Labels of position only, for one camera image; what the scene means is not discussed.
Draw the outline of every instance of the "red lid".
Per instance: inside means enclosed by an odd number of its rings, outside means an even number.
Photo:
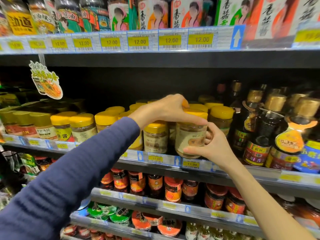
[[[241,194],[239,193],[239,191],[236,188],[234,188],[234,187],[228,187],[228,188],[229,188],[230,193],[234,197],[238,198],[239,200],[243,200]]]
[[[139,211],[134,211],[132,213],[132,223],[136,229],[146,230],[151,228],[150,223],[146,218],[143,217],[142,213]]]
[[[183,180],[179,179],[179,178],[174,178],[174,177],[164,177],[164,181],[167,185],[171,186],[171,187],[178,187],[178,185],[183,184]]]
[[[121,172],[123,172],[124,170],[122,170],[122,169],[116,169],[116,168],[111,168],[111,171],[114,172],[114,173],[121,173]]]
[[[35,156],[34,157],[35,160],[44,160],[46,158],[48,158],[48,157],[47,156]]]
[[[158,226],[159,232],[167,237],[177,236],[182,228],[182,222],[176,219],[164,219]]]
[[[211,193],[218,195],[218,196],[224,196],[228,192],[227,187],[222,186],[222,185],[207,183],[207,188]]]

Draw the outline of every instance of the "jar label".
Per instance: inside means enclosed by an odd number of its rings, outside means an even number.
[[[238,150],[243,150],[246,147],[249,139],[250,139],[249,133],[244,133],[236,129],[234,133],[232,147]]]
[[[224,133],[225,136],[227,136],[228,133],[229,133],[230,127],[228,127],[228,128],[220,128],[220,130]]]
[[[222,200],[216,200],[214,198],[211,198],[207,192],[205,193],[204,195],[204,202],[205,202],[205,205],[212,209],[212,210],[221,210],[222,208],[222,204],[223,204],[223,199]]]
[[[186,240],[196,240],[198,230],[191,231],[188,227],[186,227]]]
[[[177,202],[181,199],[181,193],[181,190],[178,190],[178,192],[171,192],[165,189],[165,198],[167,201]]]
[[[205,145],[206,130],[200,132],[185,131],[177,126],[177,137],[175,148],[179,152],[183,152],[183,149],[188,146],[203,147]]]
[[[55,132],[59,141],[75,141],[74,137],[72,136],[72,131],[70,127],[63,129],[55,128]]]
[[[200,27],[203,0],[172,0],[171,28]]]
[[[39,137],[37,130],[34,125],[22,126],[22,135],[28,137]]]
[[[42,139],[50,139],[50,140],[55,140],[57,139],[57,134],[56,134],[56,130],[55,128],[52,126],[52,127],[49,127],[49,128],[46,128],[46,129],[38,129],[36,128],[38,134],[39,134],[39,137],[42,138]]]
[[[152,190],[159,190],[162,188],[162,185],[163,185],[163,177],[159,178],[159,179],[151,179],[151,178],[148,178],[149,180],[149,186],[150,186],[150,189]]]
[[[74,140],[77,142],[84,142],[88,140],[90,137],[93,137],[95,134],[97,134],[97,128],[93,127],[92,129],[83,131],[83,132],[74,132],[72,131],[72,135],[74,137]]]
[[[168,27],[168,3],[162,0],[143,0],[138,3],[140,29]]]
[[[266,168],[274,168],[281,170],[291,170],[296,161],[299,160],[299,157],[296,155],[289,155],[282,153],[271,147],[270,153],[266,160]]]
[[[146,187],[146,177],[139,181],[130,180],[130,187],[133,192],[140,192]]]
[[[182,184],[182,192],[189,197],[193,197],[198,193],[198,186],[195,187],[190,187],[188,185],[186,185],[185,183]]]
[[[144,150],[153,153],[166,153],[168,145],[168,135],[160,138],[152,138],[144,133]]]
[[[113,182],[114,182],[114,186],[117,188],[117,189],[124,189],[128,186],[129,184],[129,177],[128,176],[124,176],[123,178],[114,178],[113,179]]]
[[[129,30],[128,3],[113,3],[108,5],[110,26],[112,31]]]
[[[21,136],[22,135],[22,128],[17,124],[12,125],[5,125],[5,130],[10,135]]]
[[[209,240],[210,234],[203,234],[201,231],[198,233],[198,240]]]
[[[230,198],[226,199],[226,209],[227,211],[235,214],[243,215],[245,212],[246,205],[238,205],[233,202]]]
[[[142,131],[140,132],[138,138],[129,146],[128,149],[135,149],[142,146]]]
[[[112,174],[108,172],[101,180],[103,184],[110,184],[113,181]]]
[[[320,143],[308,141],[293,167],[304,173],[318,173],[320,171]]]
[[[250,165],[262,167],[267,159],[270,148],[271,146],[259,146],[249,141],[244,151],[243,159]]]

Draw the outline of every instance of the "glass jar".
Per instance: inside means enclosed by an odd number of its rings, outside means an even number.
[[[128,171],[128,173],[132,194],[144,196],[144,188],[146,187],[146,176],[141,172]]]
[[[176,142],[177,123],[176,122],[168,122],[168,127],[169,127],[169,144],[174,146],[174,144]]]
[[[30,117],[31,112],[15,111],[13,115],[16,117],[19,126],[22,128],[22,135],[26,137],[38,138],[38,132]]]
[[[40,138],[49,139],[49,140],[57,140],[57,134],[54,126],[51,123],[49,113],[30,113],[33,124]]]
[[[134,211],[132,213],[132,223],[135,229],[149,232],[151,230],[151,225],[148,220],[143,217],[142,213],[139,211]]]
[[[246,204],[236,188],[229,187],[229,194],[226,198],[226,210],[231,213],[243,215]]]
[[[19,126],[18,120],[14,116],[14,109],[18,107],[19,106],[13,106],[0,109],[0,118],[7,134],[22,136],[22,128]]]
[[[128,117],[131,113],[132,111],[127,111],[119,114],[118,120],[120,120],[122,117]],[[143,149],[142,131],[140,131],[138,138],[128,147],[128,149],[136,151],[141,151]]]
[[[226,106],[214,106],[210,110],[209,121],[214,123],[224,134],[228,135],[234,110]]]
[[[156,121],[143,129],[144,150],[153,153],[166,153],[168,127],[164,121]]]
[[[198,109],[184,109],[184,111],[191,115],[196,115],[207,119],[208,114]],[[181,156],[189,159],[199,158],[200,155],[191,155],[183,152],[187,146],[203,147],[206,139],[206,125],[196,125],[193,123],[177,122],[177,136],[175,149]]]
[[[171,28],[200,27],[202,7],[203,0],[172,0]]]
[[[58,141],[75,141],[70,127],[70,118],[75,115],[77,115],[77,112],[68,111],[57,113],[50,117],[51,123],[55,128]]]
[[[165,185],[165,199],[170,202],[181,202],[181,185],[183,183],[182,179],[173,177],[164,177]]]
[[[221,210],[228,189],[222,185],[206,184],[205,205],[212,210]]]
[[[148,175],[148,183],[150,187],[150,197],[159,199],[162,193],[163,177],[160,175]]]
[[[45,171],[51,164],[51,158],[45,156],[35,156],[35,163],[40,167],[41,171]]]
[[[208,113],[208,107],[206,105],[203,104],[189,104],[190,109],[198,109],[201,110],[205,113]]]
[[[204,105],[208,108],[209,119],[210,119],[210,112],[211,112],[211,108],[212,107],[214,107],[214,106],[223,106],[222,103],[213,103],[213,102],[206,102]]]
[[[140,29],[168,28],[168,0],[138,0]]]
[[[196,223],[186,223],[186,240],[196,240],[198,235],[198,226]]]
[[[105,190],[113,190],[113,176],[111,172],[108,172],[101,180],[102,188]]]
[[[98,133],[103,129],[111,126],[118,120],[118,112],[114,110],[102,111],[94,116]]]
[[[84,142],[98,133],[94,115],[91,113],[72,116],[69,121],[72,135],[77,142]]]
[[[116,111],[118,113],[118,115],[125,112],[125,108],[122,107],[122,106],[109,107],[109,108],[106,109],[106,111],[108,111],[108,110]]]
[[[186,201],[193,201],[198,193],[199,182],[192,180],[184,180],[182,184],[182,193]]]
[[[113,174],[114,186],[119,190],[126,189],[129,185],[128,174],[126,171],[116,168],[112,168],[111,171]]]

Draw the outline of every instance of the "price label holder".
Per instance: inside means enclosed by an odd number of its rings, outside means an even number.
[[[11,53],[31,53],[26,37],[10,36],[7,38],[7,46]]]
[[[128,51],[127,32],[100,33],[102,52]]]
[[[45,37],[42,38],[40,35],[38,37],[27,36],[26,39],[29,43],[29,47],[32,53],[51,53],[51,50],[48,48],[48,45],[46,44]]]
[[[75,51],[79,53],[101,52],[101,43],[98,33],[72,34]]]
[[[320,49],[320,24],[300,24],[292,48]]]
[[[51,149],[49,140],[28,137],[27,141],[30,146]]]
[[[71,151],[76,147],[74,142],[69,141],[55,141],[59,151]]]
[[[128,49],[130,52],[158,51],[158,31],[128,31]]]
[[[159,29],[159,51],[187,49],[188,29]]]
[[[73,53],[75,46],[71,34],[53,34],[48,36],[49,45],[53,53]]]
[[[181,161],[181,158],[179,156],[148,152],[149,163],[179,167],[180,161]]]
[[[134,150],[126,150],[126,152],[122,154],[120,159],[138,161],[138,153]]]
[[[8,135],[8,134],[3,134],[2,136],[6,143],[25,145],[23,138],[21,136],[14,136],[14,135]]]

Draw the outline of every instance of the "gold bottle cap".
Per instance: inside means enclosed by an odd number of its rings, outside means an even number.
[[[51,125],[52,127],[52,123],[50,120],[51,114],[49,113],[33,112],[33,113],[30,113],[30,117],[35,127],[44,127],[49,125]]]
[[[264,105],[264,108],[271,111],[281,111],[287,97],[281,94],[270,94]]]
[[[294,114],[304,117],[313,117],[320,106],[320,99],[301,97],[294,107]]]
[[[258,103],[261,101],[262,95],[263,91],[261,90],[250,90],[247,97],[247,102]]]
[[[234,92],[239,92],[241,90],[241,82],[238,80],[233,80],[231,87]]]
[[[295,93],[295,94],[292,94],[288,103],[291,107],[295,107],[298,100],[302,97],[307,97],[308,95],[307,94],[304,94],[304,93]]]

